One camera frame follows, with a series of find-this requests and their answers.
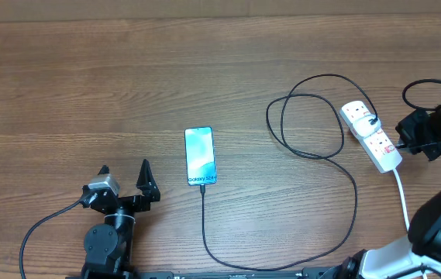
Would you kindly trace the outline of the blue Galaxy smartphone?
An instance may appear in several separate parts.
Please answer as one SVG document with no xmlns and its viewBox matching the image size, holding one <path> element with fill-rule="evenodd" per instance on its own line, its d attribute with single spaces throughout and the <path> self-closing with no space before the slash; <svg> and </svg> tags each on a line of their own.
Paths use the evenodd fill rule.
<svg viewBox="0 0 441 279">
<path fill-rule="evenodd" d="M 217 182 L 213 129 L 210 126 L 184 131 L 187 180 L 190 186 Z"/>
</svg>

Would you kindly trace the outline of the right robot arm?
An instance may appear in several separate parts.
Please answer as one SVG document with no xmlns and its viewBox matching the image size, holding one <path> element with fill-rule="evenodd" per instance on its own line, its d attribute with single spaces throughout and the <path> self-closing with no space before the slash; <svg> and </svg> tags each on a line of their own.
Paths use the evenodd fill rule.
<svg viewBox="0 0 441 279">
<path fill-rule="evenodd" d="M 399 135 L 396 146 L 377 138 L 379 127 L 368 123 L 372 114 L 352 117 L 356 107 L 355 102 L 344 105 L 341 115 L 371 158 L 377 162 L 391 158 L 389 164 L 379 168 L 380 172 L 396 170 L 401 148 L 411 154 L 424 153 L 429 160 L 441 155 L 441 104 L 435 108 L 414 107 L 395 127 Z M 414 214 L 406 236 L 380 249 L 362 250 L 329 268 L 323 277 L 414 278 L 427 272 L 441 277 L 441 191 Z"/>
</svg>

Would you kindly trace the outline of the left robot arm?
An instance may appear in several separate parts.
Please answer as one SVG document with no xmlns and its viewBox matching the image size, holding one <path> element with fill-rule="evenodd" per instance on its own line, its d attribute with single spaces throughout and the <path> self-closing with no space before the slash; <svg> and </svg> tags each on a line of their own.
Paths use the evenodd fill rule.
<svg viewBox="0 0 441 279">
<path fill-rule="evenodd" d="M 84 237 L 82 278 L 138 278 L 131 263 L 135 214 L 149 211 L 160 200 L 148 160 L 142 162 L 136 188 L 139 195 L 121 197 L 119 183 L 106 165 L 82 188 L 83 207 L 104 215 L 103 223 L 91 227 Z"/>
</svg>

